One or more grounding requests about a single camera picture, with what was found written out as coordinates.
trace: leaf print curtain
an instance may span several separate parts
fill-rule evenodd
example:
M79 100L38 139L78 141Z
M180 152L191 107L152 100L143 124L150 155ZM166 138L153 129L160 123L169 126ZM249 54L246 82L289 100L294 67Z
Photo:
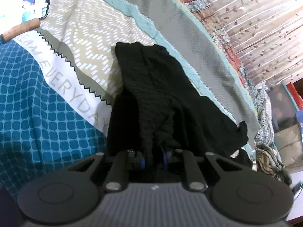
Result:
M206 0L257 84L303 78L303 0Z

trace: brown cylindrical handle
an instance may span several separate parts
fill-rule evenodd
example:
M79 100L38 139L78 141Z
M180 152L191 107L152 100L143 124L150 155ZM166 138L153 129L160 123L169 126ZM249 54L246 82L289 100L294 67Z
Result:
M4 32L2 35L3 42L5 43L22 33L34 30L38 27L40 27L40 20L38 18L23 22L20 25L14 26L10 30Z

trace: blue checkered fabric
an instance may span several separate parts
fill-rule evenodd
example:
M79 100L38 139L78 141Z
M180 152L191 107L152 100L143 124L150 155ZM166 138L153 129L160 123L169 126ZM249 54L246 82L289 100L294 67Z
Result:
M49 87L28 51L0 41L0 183L13 196L29 180L105 151L105 143Z

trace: black zigzag line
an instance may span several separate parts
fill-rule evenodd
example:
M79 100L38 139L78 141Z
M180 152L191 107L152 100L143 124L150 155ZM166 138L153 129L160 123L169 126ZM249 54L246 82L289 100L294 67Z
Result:
M54 51L54 54L60 56L61 58L65 58L65 61L66 61L66 62L69 62L69 66L72 67L72 68L74 68L74 71L76 72L75 67L72 66L72 63L71 63L69 60L67 60L67 57L66 57L66 56L63 56L63 53L59 54L58 52L55 52L56 49L53 48L53 45L50 44L50 42L47 40L46 36L42 35L41 32L38 32L38 31L36 31L36 32L39 34L40 37L42 37L42 39L44 39L45 42L47 42L47 45L48 45L48 46L51 46L51 50ZM88 91L89 91L90 94L94 93L95 97L100 97L100 100L101 100L101 101L105 101L107 106L110 105L110 104L107 103L107 100L102 100L101 95L96 95L96 91L91 91L90 87L85 87L85 83L81 83L81 82L80 82L80 79L78 79L78 81L79 81L79 84L80 84L80 85L83 85L83 88L84 88L84 89L88 89Z

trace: smartphone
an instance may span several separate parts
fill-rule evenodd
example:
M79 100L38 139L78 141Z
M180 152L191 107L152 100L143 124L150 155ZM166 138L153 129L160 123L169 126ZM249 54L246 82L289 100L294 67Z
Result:
M0 0L0 35L31 19L45 19L50 0Z

